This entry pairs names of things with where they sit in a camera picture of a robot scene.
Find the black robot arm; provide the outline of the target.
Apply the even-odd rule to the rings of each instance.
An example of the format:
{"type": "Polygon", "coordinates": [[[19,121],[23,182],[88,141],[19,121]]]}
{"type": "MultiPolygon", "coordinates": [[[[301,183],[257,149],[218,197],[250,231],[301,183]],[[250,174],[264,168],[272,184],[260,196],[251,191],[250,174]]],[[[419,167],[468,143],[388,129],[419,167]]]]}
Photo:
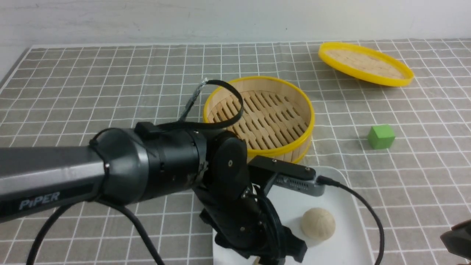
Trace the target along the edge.
{"type": "Polygon", "coordinates": [[[305,241],[284,226],[254,187],[246,143],[226,130],[160,132],[107,128],[88,146],[1,148],[1,222],[57,208],[41,231],[71,206],[94,201],[137,219],[126,206],[192,189],[215,242],[263,265],[302,262],[305,241]]]}

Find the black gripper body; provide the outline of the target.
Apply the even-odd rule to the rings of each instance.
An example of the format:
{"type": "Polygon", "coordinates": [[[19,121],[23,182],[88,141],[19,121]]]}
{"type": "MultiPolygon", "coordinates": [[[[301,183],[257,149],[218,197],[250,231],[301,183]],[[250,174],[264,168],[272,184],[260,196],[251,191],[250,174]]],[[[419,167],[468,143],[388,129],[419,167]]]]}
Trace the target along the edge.
{"type": "Polygon", "coordinates": [[[288,257],[302,263],[307,244],[281,223],[259,185],[249,184],[234,195],[221,188],[194,188],[203,205],[202,221],[216,231],[215,243],[261,265],[284,265],[288,257]]]}

